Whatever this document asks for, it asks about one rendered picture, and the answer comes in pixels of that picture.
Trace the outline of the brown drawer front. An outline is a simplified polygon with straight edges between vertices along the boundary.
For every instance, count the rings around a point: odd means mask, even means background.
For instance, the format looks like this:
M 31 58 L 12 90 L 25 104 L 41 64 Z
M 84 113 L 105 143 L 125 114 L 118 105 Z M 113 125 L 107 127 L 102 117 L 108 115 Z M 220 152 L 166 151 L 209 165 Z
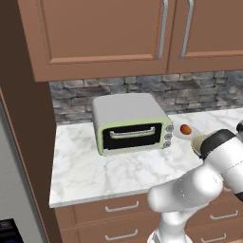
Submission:
M 211 220 L 210 215 L 221 216 L 233 214 L 238 211 L 238 216 L 225 218 L 221 220 Z M 228 222 L 243 218 L 243 202 L 238 199 L 226 199 L 214 203 L 210 203 L 206 208 L 199 211 L 199 222 L 201 226 L 214 225 L 216 223 Z
M 96 225 L 87 225 L 78 230 L 80 243 L 146 243 L 149 235 L 159 225 L 159 218 L 160 214 L 145 214 Z M 131 234 L 136 229 L 139 232 L 134 237 L 111 242 L 104 238 L 106 234 L 109 237 Z
M 207 240 L 226 234 L 226 239 L 214 243 L 230 243 L 243 237 L 243 219 L 187 230 L 186 234 L 191 238 L 193 243 L 201 243 L 200 238 Z
M 115 213 L 108 213 L 104 209 L 105 206 L 108 206 L 109 208 L 117 208 L 133 205 L 137 202 L 137 200 L 140 202 L 140 205 L 136 209 Z M 75 225 L 81 225 L 94 221 L 110 220 L 119 217 L 129 217 L 131 215 L 152 214 L 153 211 L 148 206 L 147 194 L 139 194 L 134 196 L 122 196 L 77 204 L 72 207 L 72 213 L 73 223 Z

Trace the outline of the small white plate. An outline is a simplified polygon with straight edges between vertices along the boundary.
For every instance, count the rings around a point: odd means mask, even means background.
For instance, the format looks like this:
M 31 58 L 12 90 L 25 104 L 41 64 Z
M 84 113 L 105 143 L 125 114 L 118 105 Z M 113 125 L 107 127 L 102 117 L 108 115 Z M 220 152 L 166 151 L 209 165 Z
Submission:
M 180 132 L 181 126 L 182 126 L 182 124 L 176 124 L 174 126 L 174 130 L 173 130 L 173 135 L 179 139 L 191 140 L 193 137 L 197 137 L 200 134 L 200 132 L 196 128 L 194 128 L 192 125 L 188 125 L 192 129 L 192 133 L 190 135 L 184 135 Z

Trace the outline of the green and grey toaster oven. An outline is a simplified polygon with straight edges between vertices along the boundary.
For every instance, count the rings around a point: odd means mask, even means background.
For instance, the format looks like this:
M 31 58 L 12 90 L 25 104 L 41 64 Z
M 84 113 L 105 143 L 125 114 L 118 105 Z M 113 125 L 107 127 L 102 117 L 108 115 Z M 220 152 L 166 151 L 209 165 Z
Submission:
M 166 141 L 166 127 L 173 122 L 149 93 L 126 93 L 106 95 L 95 98 L 92 102 L 92 121 L 95 130 L 98 152 L 102 156 L 163 149 Z M 159 143 L 140 147 L 108 150 L 103 148 L 103 130 L 136 124 L 161 123 Z

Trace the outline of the black glass toaster oven door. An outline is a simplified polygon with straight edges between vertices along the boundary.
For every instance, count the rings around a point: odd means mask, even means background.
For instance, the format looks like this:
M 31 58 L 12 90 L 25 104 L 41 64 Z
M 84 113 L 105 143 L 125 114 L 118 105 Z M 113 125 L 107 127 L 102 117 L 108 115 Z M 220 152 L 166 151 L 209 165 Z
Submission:
M 112 127 L 103 130 L 103 148 L 108 150 L 140 147 L 144 145 L 155 145 L 160 141 L 161 123 L 136 124 L 122 127 Z M 111 133 L 115 135 L 125 134 L 129 132 L 145 132 L 153 129 L 152 135 L 146 135 L 135 138 L 112 138 Z

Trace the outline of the tall brown cabinet panel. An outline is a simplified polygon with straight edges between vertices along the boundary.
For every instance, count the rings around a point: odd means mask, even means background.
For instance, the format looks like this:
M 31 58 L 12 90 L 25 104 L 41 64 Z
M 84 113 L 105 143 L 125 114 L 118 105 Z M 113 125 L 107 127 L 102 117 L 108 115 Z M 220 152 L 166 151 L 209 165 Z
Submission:
M 56 122 L 49 84 L 36 83 L 17 0 L 0 0 L 0 98 L 47 243 L 62 243 L 49 207 Z

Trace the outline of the pale yellow bowl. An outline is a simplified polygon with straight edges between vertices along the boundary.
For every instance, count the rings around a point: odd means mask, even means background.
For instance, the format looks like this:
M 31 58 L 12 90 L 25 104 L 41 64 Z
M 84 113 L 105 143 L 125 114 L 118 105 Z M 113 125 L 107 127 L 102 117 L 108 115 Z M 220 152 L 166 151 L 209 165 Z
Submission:
M 208 135 L 202 134 L 202 135 L 198 135 L 197 137 L 193 137 L 191 140 L 191 147 L 192 147 L 194 153 L 198 157 L 201 156 L 200 147 L 202 145 L 202 142 L 204 142 L 207 138 L 208 138 Z

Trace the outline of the orange-red round food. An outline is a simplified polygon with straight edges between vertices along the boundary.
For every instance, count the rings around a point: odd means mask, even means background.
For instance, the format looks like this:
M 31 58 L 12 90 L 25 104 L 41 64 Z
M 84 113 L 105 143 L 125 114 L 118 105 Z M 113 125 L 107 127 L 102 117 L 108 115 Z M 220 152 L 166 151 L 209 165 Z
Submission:
M 183 124 L 180 127 L 180 132 L 184 135 L 190 135 L 192 133 L 192 129 L 187 124 Z

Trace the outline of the wide brown wall cupboard door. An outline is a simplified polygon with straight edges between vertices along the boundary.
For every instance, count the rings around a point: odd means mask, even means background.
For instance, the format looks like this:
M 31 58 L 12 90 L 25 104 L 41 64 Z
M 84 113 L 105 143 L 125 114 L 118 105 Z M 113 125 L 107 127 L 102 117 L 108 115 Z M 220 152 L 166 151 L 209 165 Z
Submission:
M 34 80 L 162 74 L 161 0 L 17 0 Z

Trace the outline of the grey fridge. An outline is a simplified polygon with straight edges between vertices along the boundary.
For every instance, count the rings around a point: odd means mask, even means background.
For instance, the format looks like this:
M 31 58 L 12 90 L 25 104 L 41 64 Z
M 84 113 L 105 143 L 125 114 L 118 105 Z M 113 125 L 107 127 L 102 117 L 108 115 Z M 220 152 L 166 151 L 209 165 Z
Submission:
M 24 243 L 47 243 L 0 99 L 0 220 L 9 218 Z

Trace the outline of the black appliance panel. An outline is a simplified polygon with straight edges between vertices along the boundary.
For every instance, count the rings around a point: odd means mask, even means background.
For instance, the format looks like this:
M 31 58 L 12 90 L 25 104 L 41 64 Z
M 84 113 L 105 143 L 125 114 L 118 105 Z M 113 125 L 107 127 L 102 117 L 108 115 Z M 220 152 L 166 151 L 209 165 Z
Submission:
M 0 243 L 24 243 L 13 218 L 0 220 Z

